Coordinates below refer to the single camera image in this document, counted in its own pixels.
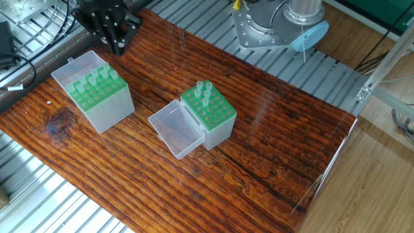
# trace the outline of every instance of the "green panel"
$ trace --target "green panel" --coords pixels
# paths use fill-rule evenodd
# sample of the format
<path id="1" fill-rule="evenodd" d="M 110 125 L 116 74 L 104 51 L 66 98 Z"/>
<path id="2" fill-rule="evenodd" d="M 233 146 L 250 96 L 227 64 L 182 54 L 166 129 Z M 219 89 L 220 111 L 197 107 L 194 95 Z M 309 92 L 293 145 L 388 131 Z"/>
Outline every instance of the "green panel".
<path id="1" fill-rule="evenodd" d="M 74 91 L 70 92 L 67 87 L 66 90 L 72 99 L 80 106 L 83 112 L 91 110 L 93 107 L 102 103 L 109 97 L 113 96 L 117 92 L 121 91 L 123 88 L 127 87 L 127 83 L 118 75 L 116 79 L 113 79 L 109 74 L 113 71 L 112 68 L 108 70 L 108 77 L 104 78 L 100 73 L 104 71 L 103 67 L 98 69 L 98 77 L 96 78 L 96 85 L 91 85 L 90 82 L 87 82 L 83 87 L 85 91 L 83 93 L 79 92 L 75 88 Z M 85 76 L 86 80 L 92 78 L 92 74 Z M 80 85 L 80 80 L 73 83 L 73 86 Z"/>
<path id="2" fill-rule="evenodd" d="M 195 113 L 196 117 L 202 122 L 204 127 L 211 131 L 229 118 L 235 116 L 236 112 L 226 98 L 214 87 L 211 90 L 211 96 L 207 107 L 202 106 L 202 99 L 204 98 L 204 91 L 206 84 L 210 81 L 205 80 L 201 89 L 201 96 L 195 97 L 194 91 L 197 86 L 191 88 L 182 94 L 181 99 L 184 100 L 188 107 Z"/>
<path id="3" fill-rule="evenodd" d="M 345 0 L 369 15 L 392 26 L 414 0 Z M 395 26 L 401 32 L 407 29 L 406 23 L 414 16 L 412 8 Z"/>

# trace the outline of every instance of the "yellow tag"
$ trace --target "yellow tag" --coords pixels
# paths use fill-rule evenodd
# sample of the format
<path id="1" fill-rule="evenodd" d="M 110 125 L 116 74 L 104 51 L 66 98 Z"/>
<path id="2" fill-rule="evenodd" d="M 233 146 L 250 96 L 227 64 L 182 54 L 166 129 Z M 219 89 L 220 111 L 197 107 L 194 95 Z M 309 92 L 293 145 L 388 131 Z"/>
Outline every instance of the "yellow tag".
<path id="1" fill-rule="evenodd" d="M 233 4 L 233 9 L 240 10 L 241 0 L 236 0 Z"/>

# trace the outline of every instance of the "dark knot in wood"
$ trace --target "dark knot in wood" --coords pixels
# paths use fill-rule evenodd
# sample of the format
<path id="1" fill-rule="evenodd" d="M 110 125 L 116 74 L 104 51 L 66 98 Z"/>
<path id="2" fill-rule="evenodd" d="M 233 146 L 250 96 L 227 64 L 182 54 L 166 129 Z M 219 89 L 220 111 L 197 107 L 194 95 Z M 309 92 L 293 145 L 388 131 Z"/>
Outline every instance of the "dark knot in wood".
<path id="1" fill-rule="evenodd" d="M 72 126 L 73 115 L 67 108 L 59 109 L 47 122 L 47 131 L 59 135 Z"/>

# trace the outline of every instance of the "empty plastic lid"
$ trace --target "empty plastic lid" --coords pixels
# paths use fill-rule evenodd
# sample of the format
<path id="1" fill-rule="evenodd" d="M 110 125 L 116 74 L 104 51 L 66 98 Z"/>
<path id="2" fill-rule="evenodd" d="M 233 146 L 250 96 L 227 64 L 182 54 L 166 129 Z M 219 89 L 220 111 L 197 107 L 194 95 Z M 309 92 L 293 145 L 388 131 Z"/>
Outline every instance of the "empty plastic lid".
<path id="1" fill-rule="evenodd" d="M 182 159 L 206 140 L 204 132 L 178 100 L 173 100 L 148 120 L 178 159 Z"/>

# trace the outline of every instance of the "metal grating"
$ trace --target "metal grating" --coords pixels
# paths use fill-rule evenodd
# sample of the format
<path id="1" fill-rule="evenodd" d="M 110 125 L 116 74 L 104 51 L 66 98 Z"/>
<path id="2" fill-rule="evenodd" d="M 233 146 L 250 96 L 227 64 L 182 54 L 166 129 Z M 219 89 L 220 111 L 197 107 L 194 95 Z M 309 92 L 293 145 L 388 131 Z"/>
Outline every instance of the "metal grating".
<path id="1" fill-rule="evenodd" d="M 154 0 L 147 7 L 220 49 L 355 116 L 364 106 L 354 98 L 366 77 L 316 49 L 306 51 L 306 63 L 303 53 L 292 49 L 241 50 L 229 1 Z"/>
<path id="2" fill-rule="evenodd" d="M 75 0 L 70 0 L 71 9 L 75 6 Z M 26 23 L 16 25 L 13 21 L 0 13 L 1 20 L 7 20 L 13 33 L 13 44 L 16 54 L 31 59 L 41 52 L 56 36 L 61 28 L 67 11 L 67 4 L 62 0 L 57 0 L 53 6 L 49 7 L 42 13 L 36 15 Z M 73 17 L 69 16 L 63 32 L 69 29 L 73 23 Z M 3 80 L 12 71 L 18 69 L 25 62 L 21 61 L 9 69 L 0 69 L 0 87 L 7 86 L 11 81 L 16 79 L 15 76 Z"/>
<path id="3" fill-rule="evenodd" d="M 354 115 L 362 110 L 363 105 L 355 102 L 354 97 L 366 78 L 320 51 L 306 51 L 307 61 L 304 63 L 303 53 L 290 49 L 241 50 L 228 0 L 154 0 L 147 7 L 164 19 L 317 98 Z M 65 8 L 59 5 L 58 8 L 63 9 L 59 19 L 62 23 Z M 47 14 L 42 16 L 45 24 Z M 23 45 L 22 54 L 25 51 L 28 52 L 25 56 L 36 53 L 39 50 L 36 46 L 47 43 L 57 30 L 50 28 L 51 34 L 43 32 L 38 35 L 40 38 L 32 38 L 33 44 Z M 28 40 L 15 42 L 15 46 L 21 47 Z M 2 131 L 0 186 L 11 200 L 0 210 L 1 232 L 132 232 Z"/>

